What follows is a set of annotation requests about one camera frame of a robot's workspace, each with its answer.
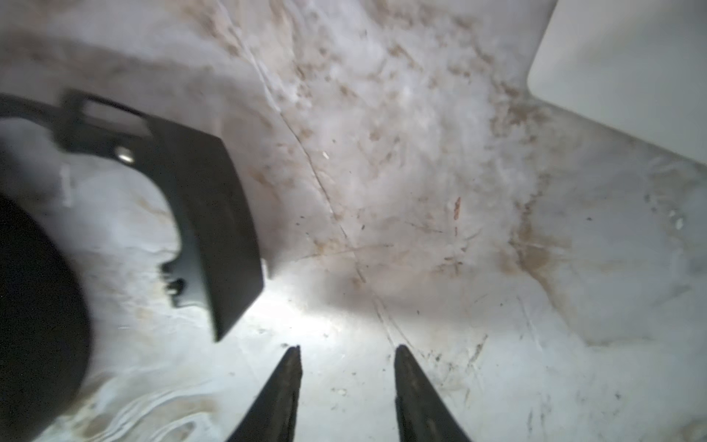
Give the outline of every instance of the brown stain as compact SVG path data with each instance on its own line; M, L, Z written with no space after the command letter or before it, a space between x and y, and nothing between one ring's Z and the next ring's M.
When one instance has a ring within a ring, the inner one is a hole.
M363 287L363 281L361 281L361 278L351 278L351 283L353 284L354 287L356 287L356 290L361 290L361 287Z
M471 16L454 17L452 22L463 30L473 31L479 25L479 19Z
M297 65L295 65L295 75L297 75L297 78L299 78L301 81L304 81L307 79L305 72L302 70L302 68L300 66L297 66Z
M460 76L464 72L464 69L462 69L459 66L447 66L447 70L449 71L450 74Z
M516 103L508 107L506 124L513 126L527 124L529 121L544 124L548 121L548 117L538 106Z
M700 442L707 438L707 419L701 421L692 421L686 426L683 426L677 433L676 437L671 439L680 442Z
M135 199L135 202L137 203L138 206L140 206L141 209L143 209L144 211L159 218L160 221L166 222L166 223L170 223L172 221L172 214L171 213L169 213L168 211L165 211L165 210L155 209L142 196L138 195L137 198Z
M343 84L341 86L339 86L339 92L341 92L341 94L344 97L355 97L356 96L356 94L351 89L349 89L348 86L343 85Z
M459 219L459 210L462 208L462 198L458 197L454 203L454 221Z
M229 55L240 56L240 48L234 43L238 41L235 30L228 26L225 30L220 29L216 23L216 17L221 13L218 4L209 0L196 0L182 2L166 2L171 8L178 8L177 12L187 23L195 25L199 34L204 37L214 39Z
M90 439L95 435L104 432L113 418L106 413L99 414L91 419L86 428L83 430L83 437Z
M150 410L134 422L132 428L126 432L119 442L135 441L145 434L154 434L166 424L184 419L198 413L215 414L218 404L209 395L191 395L175 397L163 402Z
M388 7L388 2L386 0L369 0L364 2L363 6L368 12L368 15L378 25L383 26L387 18L390 16L390 8Z
M275 199L277 202L281 202L277 189L270 181L268 181L263 172L254 168L250 168L248 169L248 175L252 179L256 180L258 184L263 186L273 199Z
M509 244L513 246L518 254L518 266L520 269L540 284L552 307L571 326L576 312L573 311L569 304L566 293L555 287L551 277L557 266L567 261L567 258L563 256L556 256L552 250L569 250L571 249L571 241L544 235L537 231L530 221L533 207L548 184L548 176L541 175L541 190L525 205L520 219L520 227L515 237L509 241Z
M100 373L94 376L79 390L76 398L62 416L70 417L81 411L81 409L91 402L93 396L113 378L114 376L110 373Z
M306 139L309 139L312 135L314 135L314 132L311 129L305 128L300 130L300 133L297 135L297 138L299 138L300 141L305 141Z
M316 249L315 255L317 256L342 251L341 241L336 238L331 238L325 241L314 239L314 246Z
M83 0L34 0L18 2L10 8L15 23L30 25L30 28L45 27L47 22L60 13L80 6Z
M135 310L135 316L142 322L148 322L152 319L152 310L145 307L138 307Z
M179 425L177 428L171 430L165 435L165 437L160 442L183 442L186 441L189 436L194 433L197 425L194 422L186 422Z
M382 160L380 160L380 162L378 164L383 165L383 164L389 163L392 158L393 158L393 152L388 152L385 155L385 157Z
M394 58L405 58L408 61L408 67L413 68L413 69L419 69L420 65L418 62L415 61L414 58L408 53L403 46L400 46L400 44L396 43L393 46L388 48L388 54L391 57Z
M376 127L370 132L370 134L368 135L368 139L370 139L371 141L378 141L381 135L382 134L380 133L380 129Z
M403 265L406 262L407 255L410 254L410 250L405 250L403 252L396 253L393 255L392 262L394 264Z
M515 257L509 255L505 250L499 250L496 255L496 266L503 274L511 275L518 273L518 263Z
M509 86L508 83L506 83L505 81L502 81L500 86L503 90L503 93L505 93L508 97L512 99L520 97L520 91L514 87Z

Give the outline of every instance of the white surface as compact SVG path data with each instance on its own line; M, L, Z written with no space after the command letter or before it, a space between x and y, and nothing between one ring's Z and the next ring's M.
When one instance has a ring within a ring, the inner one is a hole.
M533 95L707 163L707 3L560 0Z
M223 137L269 267L213 344L160 291L177 238L156 188L5 123L2 189L71 258L95 326L41 441L221 441L286 344L298 441L395 440L400 343L477 442L705 431L707 174L528 98L551 2L2 8L3 92L78 86Z

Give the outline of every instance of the black curved bracket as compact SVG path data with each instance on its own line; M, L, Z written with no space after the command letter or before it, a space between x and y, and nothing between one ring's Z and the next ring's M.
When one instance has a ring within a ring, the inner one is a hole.
M149 135L86 117L89 103L139 117ZM78 91L67 92L61 107L0 94L0 118L10 117L50 128L69 153L114 159L160 188L182 243L177 257L161 269L167 294L175 307L210 310L215 339L221 340L263 288L252 217L221 139Z

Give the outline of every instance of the scratch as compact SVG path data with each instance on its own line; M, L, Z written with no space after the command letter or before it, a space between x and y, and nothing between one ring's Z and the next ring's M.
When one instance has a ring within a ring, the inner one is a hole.
M481 299L486 298L488 295L489 295L488 293L485 293L481 298L475 299L472 304L475 304L475 303L479 302Z
M361 282L365 284L366 278L363 276L363 273L361 273L361 269L358 268L358 262L356 263L356 273L358 274L358 277L361 278Z
M418 226L417 224L411 223L409 221L405 221L405 224L413 226L414 228L417 228L417 229L423 231L424 233L444 233L442 231L437 230L436 228L431 228L429 226Z
M484 350L484 344L486 343L486 340L488 338L488 335L484 335L484 338L481 340L481 342L477 344L477 349L474 351L474 355L469 360L469 363L467 363L467 368L474 367L474 363L477 361L479 356L481 356L481 352Z
M526 424L528 428L528 438L532 434L532 410L530 410L530 413L528 413L528 422Z
M547 440L547 432L545 430L545 417L552 413L552 398L547 395L546 400L540 401L540 426L542 427L542 437Z
M528 316L527 312L525 311L525 306L523 305L523 301L520 300L519 296L515 297L518 299L518 304L520 304L520 311L523 313L523 317L525 318L525 324L528 327L528 331L530 332L530 336L532 336L533 341L535 341L535 345L537 345L538 350L540 350L540 353L544 353L544 350L542 348L542 345L540 345L540 341L537 339L537 333L535 332L535 325L532 323L530 320L530 316Z
M481 390L481 392L483 393L485 391L484 379L482 378L480 372L473 365L472 365L472 373L474 374L474 380L477 382L477 385L479 386L479 390Z
M479 231L477 231L474 235L467 236L466 238L464 238L464 241L466 242L467 247L469 247L469 241L473 240L474 238L479 236L479 234L481 234L481 230L483 230L483 229L480 228Z
M376 298L373 298L373 310L375 310L375 315L378 316L378 320L380 321L380 324L383 326L383 331L385 332L385 337L388 339L388 342L390 343L390 346L392 348L395 348L395 343L393 342L393 339L390 336L390 333L388 332L388 327L385 324L385 320L383 319L383 316L380 314L380 310L378 307L378 304L375 302Z
M373 169L374 176L377 177L378 176L378 168L375 166L373 160L370 159L370 157L368 156L366 151L363 150L363 147L362 147L360 141L356 142L356 148L361 152L361 155L366 159L366 161L368 161L368 165L370 166L371 169Z
M216 6L221 10L222 16L228 21L228 24L229 24L228 28L233 29L233 36L235 37L236 42L243 48L246 58L255 68L255 72L258 75L258 79L260 80L260 82L263 85L263 91L264 91L265 98L266 98L268 104L270 105L270 107L275 109L280 114L280 117L282 117L282 120L285 122L285 124L287 124L287 127L290 130L292 130L290 125L285 120L285 117L282 116L282 109L277 105L275 98L272 96L272 92L270 91L270 87L269 87L268 81L266 80L266 77L265 77L262 67L255 59L255 56L253 55L253 53L250 50L250 48L248 47L248 45L245 44L245 40L243 39L243 36L240 33L239 27L236 26L233 23L233 20L231 20L231 18L230 18L230 14L228 13L228 9L226 9L226 6L222 3L221 0L216 0Z
M411 350L416 351L422 358L424 358L424 357L425 357L425 354L424 354L422 351L419 351L419 350L412 344L412 342L410 342L410 339L407 339L407 336L405 336L405 334L402 332L402 330L400 329L400 327L398 326L398 324L395 322L395 320L393 319L393 317L390 315L390 312L388 311L387 307L385 306L385 303L383 302L383 300L382 300L381 298L379 298L379 297L378 297L377 295L375 295L375 294L373 295L373 297L374 297L376 300L378 300L378 302L380 303L380 306L381 306L381 307L383 308L383 310L385 311L385 315L388 317L388 321L389 321L390 324L397 330L397 332L400 333L400 337L405 341L405 343L407 344L407 346L410 347Z
M378 249L378 248L388 248L388 247L393 247L393 244L373 244L373 245L362 245L361 247L354 247L354 248L347 248L345 250L341 250L339 252L332 252L332 253L311 253L309 255L305 255L302 257L297 258L296 260L293 260L291 262L297 262L301 260L308 260L310 258L316 258L316 257L326 257L326 256L336 256L336 255L341 255L343 253L352 253L352 252L359 252L361 250L369 250L369 249Z

